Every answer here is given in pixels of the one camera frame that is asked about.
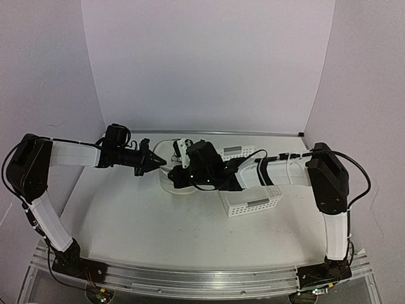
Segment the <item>gray wall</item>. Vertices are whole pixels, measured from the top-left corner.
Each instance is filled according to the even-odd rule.
[[[26,132],[95,141],[104,122],[80,0],[6,0],[0,7],[0,160]],[[49,195],[59,212],[79,173],[52,169]],[[14,303],[37,236],[3,186],[0,223],[0,296]]]
[[[306,127],[358,160],[373,193],[353,210],[384,303],[405,303],[405,2],[339,0],[315,106]],[[352,194],[365,187],[352,172]]]
[[[298,133],[335,0],[83,1],[106,124]]]

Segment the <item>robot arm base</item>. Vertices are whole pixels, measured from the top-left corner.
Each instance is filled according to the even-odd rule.
[[[325,258],[325,263],[299,267],[297,272],[301,291],[335,284],[352,276],[347,259],[334,261]]]

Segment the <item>white plastic basket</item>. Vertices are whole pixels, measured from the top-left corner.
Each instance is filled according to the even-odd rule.
[[[256,151],[255,146],[235,146],[219,149],[222,160],[247,157]],[[255,187],[241,192],[219,191],[228,217],[275,208],[283,194],[278,186]]]
[[[255,187],[241,192],[220,191],[220,196],[228,217],[275,208],[283,198],[278,186]]]
[[[255,150],[255,146],[234,146],[219,149],[218,154],[222,157],[222,160],[226,162],[231,158],[248,157],[255,152]]]

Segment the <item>white backdrop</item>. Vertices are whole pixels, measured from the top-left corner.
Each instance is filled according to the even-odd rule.
[[[333,0],[83,0],[106,124],[304,130]]]

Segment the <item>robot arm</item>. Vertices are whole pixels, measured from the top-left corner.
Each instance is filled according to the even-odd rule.
[[[319,281],[325,284],[351,276],[347,263],[349,174],[332,152],[326,144],[318,143],[305,153],[265,158],[251,155],[224,162],[210,142],[199,141],[187,148],[189,166],[176,166],[168,177],[177,188],[209,185],[219,191],[311,186],[327,235],[325,263],[298,269],[301,287],[313,287]]]
[[[133,167],[135,176],[141,176],[166,164],[149,150],[148,139],[142,140],[138,149],[128,148],[129,140],[130,132],[126,127],[110,125],[101,140],[102,146],[33,134],[27,134],[16,146],[7,166],[6,178],[13,193],[23,202],[22,207],[32,227],[63,259],[65,268],[73,271],[66,273],[68,275],[82,273],[88,265],[84,265],[80,258],[80,246],[65,229],[49,200],[49,167],[74,165],[108,168],[124,165]]]
[[[149,140],[130,149],[130,133],[120,125],[110,125],[102,146],[83,142],[50,139],[27,134],[16,147],[6,171],[14,193],[23,201],[23,208],[33,228],[40,233],[58,257],[64,260],[63,272],[91,268],[80,258],[80,246],[63,227],[47,195],[49,167],[80,165],[108,168],[124,165],[134,168],[135,176],[144,175],[166,162],[149,150]],[[219,191],[242,191],[257,186],[312,186],[316,205],[325,219],[327,252],[325,263],[301,267],[298,276],[301,288],[336,282],[351,276],[347,264],[347,195],[349,175],[326,144],[316,144],[307,153],[284,153],[265,158],[234,158],[224,162],[210,142],[195,144],[185,140],[174,146],[183,164],[168,177],[176,188],[211,186]]]

